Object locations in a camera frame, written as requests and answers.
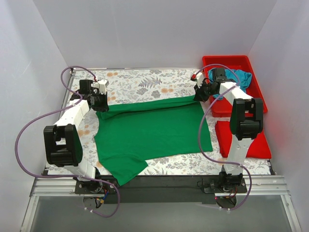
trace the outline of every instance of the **blue towel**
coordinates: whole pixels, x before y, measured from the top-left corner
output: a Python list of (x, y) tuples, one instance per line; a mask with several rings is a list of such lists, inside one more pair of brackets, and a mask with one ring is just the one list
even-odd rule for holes
[[(210, 69), (208, 71), (208, 78), (212, 81), (212, 70)], [(252, 80), (252, 74), (250, 72), (244, 72), (243, 70), (234, 70), (234, 73), (239, 77), (240, 79), (240, 85), (239, 87), (241, 88), (242, 91), (246, 92), (246, 88), (249, 87), (251, 80)], [(233, 75), (233, 73), (226, 69), (225, 70), (225, 75), (227, 77), (227, 79), (233, 79), (237, 82), (236, 77)], [(219, 94), (215, 94), (213, 95), (214, 98), (217, 98), (219, 96)]]

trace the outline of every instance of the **white wall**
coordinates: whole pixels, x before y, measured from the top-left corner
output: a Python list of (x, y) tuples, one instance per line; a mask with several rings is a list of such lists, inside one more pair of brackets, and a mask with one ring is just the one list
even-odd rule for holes
[[(65, 67), (32, 0), (0, 1), (0, 231), (20, 230), (33, 184), (15, 161), (15, 138), (31, 119), (61, 106)], [(21, 160), (37, 174), (45, 163), (43, 128), (56, 117), (30, 126), (21, 139)]]
[(276, 0), (34, 0), (69, 65), (199, 67), (248, 54)]
[(303, 231), (309, 231), (309, 2), (278, 1), (249, 57), (269, 112), (272, 164), (283, 174)]

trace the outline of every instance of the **folded red cloth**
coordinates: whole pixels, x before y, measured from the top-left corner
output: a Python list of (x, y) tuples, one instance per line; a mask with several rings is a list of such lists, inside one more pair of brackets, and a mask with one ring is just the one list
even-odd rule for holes
[[(230, 123), (217, 121), (215, 126), (216, 134), (219, 141), (220, 153), (224, 158), (227, 158), (232, 144), (232, 133)], [(270, 159), (271, 152), (269, 150), (264, 132), (258, 134), (256, 139), (249, 147), (247, 158)]]

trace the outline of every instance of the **floral tablecloth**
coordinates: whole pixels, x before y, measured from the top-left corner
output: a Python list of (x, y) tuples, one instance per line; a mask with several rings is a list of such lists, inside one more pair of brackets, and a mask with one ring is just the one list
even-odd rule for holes
[[(94, 71), (98, 80), (109, 80), (108, 103), (122, 104), (134, 102), (149, 102), (159, 99), (184, 97), (194, 95), (194, 84), (190, 76), (195, 70), (103, 70)], [(93, 79), (85, 71), (76, 71), (73, 77), (72, 89), (79, 88), (80, 79)], [(209, 105), (203, 103), (205, 110)], [(214, 126), (217, 120), (228, 118), (214, 118), (211, 112), (206, 116), (211, 133), (212, 152), (207, 154), (216, 160), (226, 160), (220, 154), (220, 148)], [(110, 174), (98, 161), (97, 147), (94, 136), (98, 131), (98, 118), (90, 110), (78, 128), (83, 145), (84, 158), (97, 167), (102, 175)], [(221, 170), (221, 165), (208, 161), (201, 153), (175, 155), (170, 157), (151, 159), (147, 161), (148, 167), (140, 175), (214, 175)], [(266, 159), (246, 159), (244, 164), (251, 174), (270, 174)], [(63, 168), (51, 165), (48, 174), (70, 174)]]

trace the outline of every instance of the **green cloth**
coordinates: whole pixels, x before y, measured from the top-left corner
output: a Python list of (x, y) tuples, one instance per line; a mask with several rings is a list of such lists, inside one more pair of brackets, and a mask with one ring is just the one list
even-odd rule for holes
[[(120, 185), (143, 171), (145, 160), (199, 152), (197, 131), (203, 110), (193, 96), (111, 105), (97, 116), (98, 159)], [(212, 151), (207, 123), (201, 138), (204, 151)]]

